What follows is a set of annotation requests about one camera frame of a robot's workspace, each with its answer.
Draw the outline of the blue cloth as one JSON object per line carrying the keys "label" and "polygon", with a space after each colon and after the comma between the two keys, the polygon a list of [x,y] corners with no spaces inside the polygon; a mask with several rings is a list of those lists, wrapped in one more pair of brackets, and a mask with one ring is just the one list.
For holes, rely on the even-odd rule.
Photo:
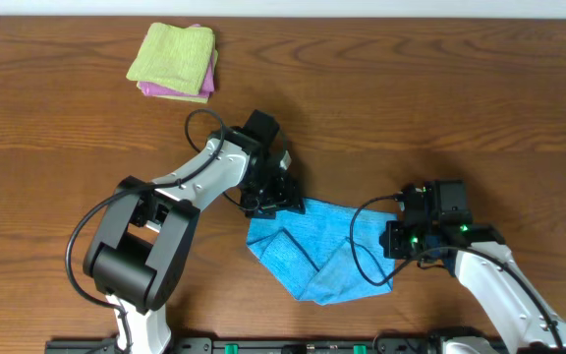
{"label": "blue cloth", "polygon": [[251,221],[246,245],[297,301],[334,305],[387,294],[395,262],[378,243],[392,213],[306,199],[305,214],[280,211]]}

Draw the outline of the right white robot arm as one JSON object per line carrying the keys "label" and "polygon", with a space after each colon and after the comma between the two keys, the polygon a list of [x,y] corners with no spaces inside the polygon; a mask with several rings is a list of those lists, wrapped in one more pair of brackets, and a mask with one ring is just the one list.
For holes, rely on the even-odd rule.
{"label": "right white robot arm", "polygon": [[476,223],[461,180],[405,186],[402,216],[379,237],[384,257],[436,263],[479,302],[510,353],[566,353],[566,322],[519,269],[500,232]]}

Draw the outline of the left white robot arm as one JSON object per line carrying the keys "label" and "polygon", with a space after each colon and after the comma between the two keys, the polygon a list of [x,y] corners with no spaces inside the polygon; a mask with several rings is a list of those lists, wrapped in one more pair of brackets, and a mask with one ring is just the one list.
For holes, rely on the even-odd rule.
{"label": "left white robot arm", "polygon": [[104,213],[83,271],[105,296],[100,306],[115,313],[115,352],[168,351],[172,334],[165,304],[184,271],[200,214],[219,196],[238,189],[247,218],[304,213],[288,150],[271,149],[279,133],[275,118],[258,110],[242,126],[221,125],[184,165],[150,182],[125,178],[76,226],[78,235]]}

